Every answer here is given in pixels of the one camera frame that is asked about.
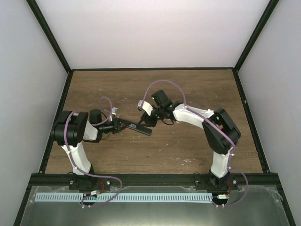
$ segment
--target white backdrop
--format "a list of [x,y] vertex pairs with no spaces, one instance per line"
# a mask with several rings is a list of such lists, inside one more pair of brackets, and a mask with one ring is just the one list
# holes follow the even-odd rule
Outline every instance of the white backdrop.
[[269,163],[301,226],[301,1],[280,1],[239,71]]
[[24,0],[0,0],[0,225],[14,224],[67,73]]
[[235,66],[268,0],[37,0],[71,68]]

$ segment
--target white vent grille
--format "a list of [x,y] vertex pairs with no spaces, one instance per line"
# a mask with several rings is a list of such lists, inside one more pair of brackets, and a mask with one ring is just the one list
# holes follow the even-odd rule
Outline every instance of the white vent grille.
[[[80,202],[83,193],[36,193],[36,202]],[[114,193],[89,197],[85,202],[104,202]],[[211,203],[211,193],[120,193],[111,202],[197,202]]]

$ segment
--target wooden table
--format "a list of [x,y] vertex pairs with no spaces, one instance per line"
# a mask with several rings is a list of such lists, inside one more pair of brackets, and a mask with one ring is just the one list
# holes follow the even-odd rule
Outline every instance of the wooden table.
[[[184,91],[187,103],[201,109],[224,108],[241,131],[232,168],[246,173],[262,172],[246,115],[231,70],[85,71],[74,72],[64,110],[89,112],[99,109],[99,98],[107,96],[122,119],[138,122],[137,103],[148,86],[168,79]],[[163,89],[173,100],[181,100],[172,84],[154,85],[151,94]],[[158,122],[152,136],[130,129],[111,134],[98,144],[84,143],[87,158],[96,173],[207,173],[213,151],[204,131],[187,123],[167,126]],[[68,173],[71,164],[65,151],[54,143],[46,173]]]

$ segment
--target black metal frame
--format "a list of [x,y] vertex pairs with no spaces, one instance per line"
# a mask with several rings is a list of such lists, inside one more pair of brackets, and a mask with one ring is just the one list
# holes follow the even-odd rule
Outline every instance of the black metal frame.
[[[60,59],[63,67],[68,73],[67,80],[63,89],[63,94],[59,102],[59,106],[55,115],[55,120],[58,115],[62,112],[63,106],[68,94],[69,86],[71,83],[71,79],[74,71],[138,71],[138,70],[211,70],[211,69],[230,69],[233,71],[233,76],[236,81],[240,98],[242,100],[242,104],[244,107],[244,111],[246,113],[246,117],[250,126],[250,130],[252,133],[252,137],[254,139],[255,147],[258,153],[258,157],[261,163],[262,171],[261,174],[247,174],[247,178],[250,185],[263,185],[263,186],[276,186],[279,194],[283,197],[282,204],[286,212],[286,216],[288,218],[289,224],[294,226],[296,225],[290,211],[289,205],[287,203],[284,191],[282,189],[279,177],[277,173],[270,173],[269,166],[267,160],[265,158],[260,139],[258,137],[258,133],[250,112],[250,108],[248,106],[248,102],[246,100],[246,96],[244,94],[243,87],[241,85],[238,71],[241,68],[243,62],[247,58],[249,52],[251,51],[254,43],[259,37],[261,31],[263,30],[267,20],[269,19],[271,13],[276,7],[279,0],[270,0],[263,15],[261,16],[253,34],[251,35],[243,53],[241,54],[236,66],[233,67],[219,67],[219,68],[112,68],[112,69],[73,69],[68,65],[58,43],[56,42],[54,35],[52,34],[42,12],[40,11],[35,0],[26,0],[32,9],[34,15],[36,16],[41,28],[46,34],[50,44],[52,45],[54,51],[56,52],[58,58]],[[21,207],[19,209],[18,215],[16,217],[15,226],[20,225],[23,213],[30,195],[30,191],[32,186],[69,186],[70,181],[72,179],[72,174],[45,174],[46,166],[48,163],[48,159],[50,156],[51,148],[53,144],[53,139],[49,137],[47,142],[47,147],[42,159],[42,163],[40,166],[40,172],[36,174],[32,174],[28,187],[25,191],[24,198],[21,203]],[[134,174],[114,174],[110,176],[119,177],[125,186],[196,186],[196,189],[204,188],[202,184],[196,183],[196,181],[201,181],[201,178],[205,175],[203,174],[157,174],[157,175],[134,175]],[[245,180],[241,175],[234,174],[235,180],[237,181],[237,185],[244,185]],[[116,182],[112,181],[111,185],[117,185]]]

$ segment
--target wooden tabletop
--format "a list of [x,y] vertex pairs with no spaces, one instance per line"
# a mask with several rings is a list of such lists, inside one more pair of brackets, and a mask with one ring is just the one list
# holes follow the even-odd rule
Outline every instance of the wooden tabletop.
[[[192,107],[224,108],[241,131],[231,167],[246,173],[262,172],[231,70],[74,72],[64,110],[100,109],[99,98],[107,96],[118,108],[118,117],[138,122],[142,112],[137,103],[159,79],[177,83]],[[152,103],[151,94],[159,89],[172,101],[183,100],[175,86],[160,82],[150,89],[146,101]],[[103,102],[103,107],[109,109],[109,104]],[[83,145],[96,173],[207,173],[213,159],[204,131],[184,122],[167,126],[159,121],[150,137],[125,129],[98,144]],[[65,151],[54,143],[46,173],[71,170]]]

